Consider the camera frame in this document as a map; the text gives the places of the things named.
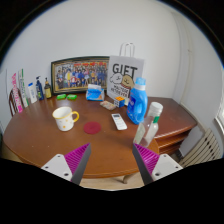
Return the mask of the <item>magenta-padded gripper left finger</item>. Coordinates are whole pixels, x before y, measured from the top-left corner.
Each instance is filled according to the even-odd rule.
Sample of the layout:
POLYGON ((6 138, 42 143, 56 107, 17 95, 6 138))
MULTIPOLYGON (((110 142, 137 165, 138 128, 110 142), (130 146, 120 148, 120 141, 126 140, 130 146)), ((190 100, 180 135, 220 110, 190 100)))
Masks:
POLYGON ((87 143, 66 155, 56 154, 42 166, 42 169, 79 185, 90 155, 91 144, 87 143))

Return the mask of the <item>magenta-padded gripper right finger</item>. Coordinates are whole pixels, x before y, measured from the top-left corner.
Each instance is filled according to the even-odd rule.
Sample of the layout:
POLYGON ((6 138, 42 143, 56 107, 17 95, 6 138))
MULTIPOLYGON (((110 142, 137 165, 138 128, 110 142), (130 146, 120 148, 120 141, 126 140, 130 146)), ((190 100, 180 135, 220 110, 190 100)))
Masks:
POLYGON ((136 143, 133 144, 132 153, 145 185, 182 169, 168 154, 158 155, 136 143))

